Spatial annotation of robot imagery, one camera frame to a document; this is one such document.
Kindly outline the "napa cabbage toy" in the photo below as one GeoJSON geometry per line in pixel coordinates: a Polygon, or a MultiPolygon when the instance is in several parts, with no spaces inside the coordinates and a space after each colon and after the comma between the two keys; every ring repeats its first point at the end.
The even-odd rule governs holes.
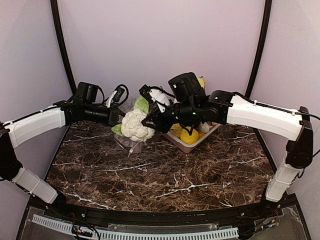
{"type": "Polygon", "coordinates": [[[200,86],[204,89],[204,88],[205,88],[205,81],[204,81],[204,79],[203,79],[202,77],[198,77],[197,80],[198,80],[200,86]]]}

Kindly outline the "clear dotted zip top bag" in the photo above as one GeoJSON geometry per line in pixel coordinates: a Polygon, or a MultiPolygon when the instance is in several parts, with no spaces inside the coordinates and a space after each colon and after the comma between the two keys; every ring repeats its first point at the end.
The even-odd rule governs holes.
{"type": "MultiPolygon", "coordinates": [[[[124,113],[132,111],[134,108],[134,104],[136,102],[135,97],[129,97],[120,107],[119,109],[122,110],[124,113]]],[[[143,143],[132,141],[127,137],[120,136],[116,133],[113,133],[113,137],[115,141],[124,149],[127,148],[128,150],[128,157],[133,154],[140,154],[142,152],[143,143]]]]}

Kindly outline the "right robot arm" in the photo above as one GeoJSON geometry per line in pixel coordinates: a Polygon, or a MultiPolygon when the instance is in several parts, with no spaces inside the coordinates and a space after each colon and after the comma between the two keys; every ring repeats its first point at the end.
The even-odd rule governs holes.
{"type": "Polygon", "coordinates": [[[160,87],[144,85],[139,93],[149,103],[156,103],[142,121],[145,127],[166,134],[179,124],[191,134],[205,122],[240,125],[267,131],[288,140],[286,157],[267,185],[265,199],[279,202],[287,188],[313,158],[312,114],[305,107],[288,109],[253,101],[239,92],[216,90],[206,95],[193,72],[180,74],[168,82],[172,93],[160,87]]]}

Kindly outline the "right black frame post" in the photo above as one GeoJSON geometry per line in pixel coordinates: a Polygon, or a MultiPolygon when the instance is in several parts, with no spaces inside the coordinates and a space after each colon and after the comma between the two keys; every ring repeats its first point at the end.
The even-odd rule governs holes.
{"type": "Polygon", "coordinates": [[[263,51],[264,51],[264,46],[267,38],[267,33],[268,33],[268,27],[269,27],[269,21],[270,21],[270,15],[272,11],[272,0],[265,0],[264,2],[264,10],[263,10],[263,16],[262,16],[262,21],[261,21],[261,28],[260,28],[260,33],[259,33],[259,39],[257,42],[257,48],[256,48],[256,53],[254,57],[254,61],[252,64],[252,69],[250,73],[250,77],[248,80],[248,84],[246,87],[245,91],[245,96],[247,98],[251,97],[251,94],[254,89],[254,85],[256,82],[258,70],[260,67],[263,51]]]}

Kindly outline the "yellow lemon toy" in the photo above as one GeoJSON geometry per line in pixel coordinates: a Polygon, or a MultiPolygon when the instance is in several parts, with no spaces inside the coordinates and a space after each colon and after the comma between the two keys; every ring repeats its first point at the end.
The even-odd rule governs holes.
{"type": "Polygon", "coordinates": [[[192,129],[191,134],[189,134],[189,132],[186,129],[183,129],[180,134],[180,140],[188,145],[194,144],[198,139],[199,139],[199,133],[194,128],[192,129]]]}

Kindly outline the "white cauliflower toy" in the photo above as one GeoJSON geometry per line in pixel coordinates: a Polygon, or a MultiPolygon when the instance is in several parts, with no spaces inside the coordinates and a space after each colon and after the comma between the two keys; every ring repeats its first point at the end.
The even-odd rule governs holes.
{"type": "Polygon", "coordinates": [[[112,132],[118,136],[129,138],[133,142],[145,142],[151,139],[155,130],[144,126],[142,121],[149,113],[149,102],[140,96],[134,106],[133,110],[127,112],[121,123],[111,128],[112,132]]]}

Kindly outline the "black curved front rail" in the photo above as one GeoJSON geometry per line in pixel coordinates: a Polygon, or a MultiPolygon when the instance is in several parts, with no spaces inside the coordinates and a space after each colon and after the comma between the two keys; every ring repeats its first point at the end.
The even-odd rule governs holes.
{"type": "Polygon", "coordinates": [[[178,226],[218,223],[224,225],[250,225],[257,220],[276,217],[281,212],[278,204],[265,201],[231,208],[221,208],[186,212],[136,212],[107,210],[84,207],[66,203],[66,198],[59,197],[49,204],[48,211],[64,218],[85,222],[93,226],[107,224],[178,226]]]}

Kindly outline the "left black frame post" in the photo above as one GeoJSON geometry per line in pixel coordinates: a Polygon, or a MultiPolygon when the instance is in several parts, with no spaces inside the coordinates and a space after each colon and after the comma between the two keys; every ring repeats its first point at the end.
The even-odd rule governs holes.
{"type": "Polygon", "coordinates": [[[66,77],[68,80],[70,90],[71,90],[72,94],[75,94],[76,90],[77,90],[77,86],[76,86],[76,82],[75,82],[74,75],[72,72],[69,56],[67,53],[67,47],[66,47],[66,43],[65,43],[64,34],[63,34],[62,21],[61,21],[61,17],[60,17],[58,1],[57,0],[50,0],[50,6],[51,6],[52,19],[53,19],[56,39],[57,39],[62,63],[64,66],[64,70],[66,73],[66,77]]]}

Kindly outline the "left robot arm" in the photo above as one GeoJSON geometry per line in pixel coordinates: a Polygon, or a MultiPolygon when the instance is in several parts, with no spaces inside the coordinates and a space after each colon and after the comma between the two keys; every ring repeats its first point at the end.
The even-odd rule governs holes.
{"type": "Polygon", "coordinates": [[[23,143],[54,129],[70,126],[80,121],[116,126],[125,113],[120,106],[129,97],[124,84],[118,85],[109,97],[97,103],[101,87],[80,82],[69,100],[53,105],[21,118],[0,124],[0,179],[11,182],[52,205],[61,201],[63,194],[27,169],[18,159],[15,149],[23,143]]]}

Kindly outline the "black frame post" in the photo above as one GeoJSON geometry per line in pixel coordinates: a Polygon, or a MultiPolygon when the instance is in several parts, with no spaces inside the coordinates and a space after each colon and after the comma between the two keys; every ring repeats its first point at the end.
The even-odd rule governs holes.
{"type": "Polygon", "coordinates": [[[245,96],[247,98],[251,97],[251,94],[254,89],[254,85],[256,82],[258,70],[260,67],[263,51],[264,51],[264,46],[267,38],[267,33],[268,33],[268,27],[269,27],[269,21],[270,21],[270,15],[272,11],[272,0],[265,0],[264,2],[264,10],[263,10],[263,16],[262,16],[262,21],[261,21],[261,28],[260,28],[260,33],[259,33],[259,39],[257,42],[257,48],[256,48],[256,53],[254,57],[254,61],[252,64],[252,69],[250,73],[250,77],[248,80],[248,84],[246,87],[245,91],[245,96]]]}
{"type": "Polygon", "coordinates": [[[57,0],[50,0],[50,6],[51,6],[52,19],[53,19],[56,39],[57,39],[62,63],[64,66],[64,70],[66,73],[66,77],[68,80],[70,90],[71,90],[72,94],[75,94],[76,90],[77,90],[77,86],[76,86],[76,82],[75,82],[74,75],[72,72],[69,56],[67,53],[67,47],[66,47],[66,43],[65,43],[64,34],[63,34],[62,21],[61,21],[61,17],[60,17],[58,1],[57,0]]]}

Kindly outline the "white garlic toy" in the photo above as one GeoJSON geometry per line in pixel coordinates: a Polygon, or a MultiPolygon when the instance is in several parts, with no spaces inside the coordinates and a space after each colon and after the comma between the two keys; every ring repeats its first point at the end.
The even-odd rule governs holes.
{"type": "Polygon", "coordinates": [[[211,126],[207,122],[201,123],[199,125],[199,130],[205,134],[208,133],[210,129],[211,129],[211,126]]]}

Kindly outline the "pink plastic food tray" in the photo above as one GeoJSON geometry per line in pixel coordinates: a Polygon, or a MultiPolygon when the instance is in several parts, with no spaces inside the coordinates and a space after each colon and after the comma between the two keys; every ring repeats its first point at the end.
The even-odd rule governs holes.
{"type": "Polygon", "coordinates": [[[200,123],[197,128],[193,129],[192,134],[189,135],[187,130],[182,128],[178,123],[175,123],[170,127],[168,133],[162,133],[161,135],[184,153],[190,153],[220,126],[220,124],[211,121],[200,123]]]}

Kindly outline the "pale yellow cabbage toy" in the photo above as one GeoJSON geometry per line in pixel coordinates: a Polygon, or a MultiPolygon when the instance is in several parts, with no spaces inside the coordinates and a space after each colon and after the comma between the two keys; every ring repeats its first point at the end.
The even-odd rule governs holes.
{"type": "Polygon", "coordinates": [[[180,138],[182,130],[183,128],[180,126],[180,124],[175,123],[170,127],[169,132],[173,134],[175,137],[180,138]]]}

